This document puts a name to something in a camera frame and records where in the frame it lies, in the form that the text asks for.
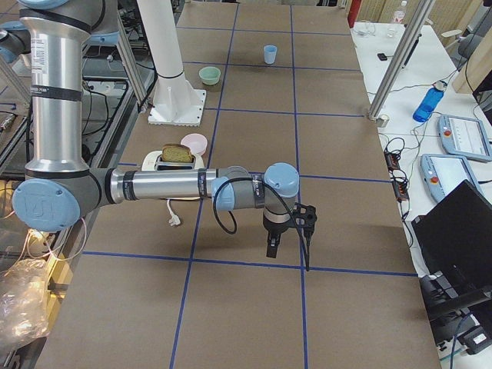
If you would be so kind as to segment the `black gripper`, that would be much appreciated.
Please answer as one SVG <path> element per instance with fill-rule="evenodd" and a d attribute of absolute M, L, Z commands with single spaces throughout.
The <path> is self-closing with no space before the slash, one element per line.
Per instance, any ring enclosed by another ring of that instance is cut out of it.
<path fill-rule="evenodd" d="M 266 257 L 276 258 L 281 235 L 292 226 L 291 217 L 289 214 L 264 212 L 263 225 L 268 232 Z"/>

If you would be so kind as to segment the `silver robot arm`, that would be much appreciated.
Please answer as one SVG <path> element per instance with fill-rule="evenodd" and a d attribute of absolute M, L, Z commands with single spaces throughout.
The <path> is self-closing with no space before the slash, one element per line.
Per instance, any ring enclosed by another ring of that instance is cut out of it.
<path fill-rule="evenodd" d="M 11 64 L 20 55 L 31 53 L 31 37 L 26 26 L 20 21 L 1 24 L 1 56 Z"/>
<path fill-rule="evenodd" d="M 286 230 L 300 229 L 299 174 L 290 164 L 263 175 L 240 167 L 173 171 L 91 168 L 81 153 L 83 47 L 96 38 L 116 42 L 115 1 L 21 1 L 32 54 L 34 154 L 12 205 L 30 228 L 56 232 L 108 204 L 142 199 L 210 198 L 213 210 L 260 208 L 267 255 Z"/>

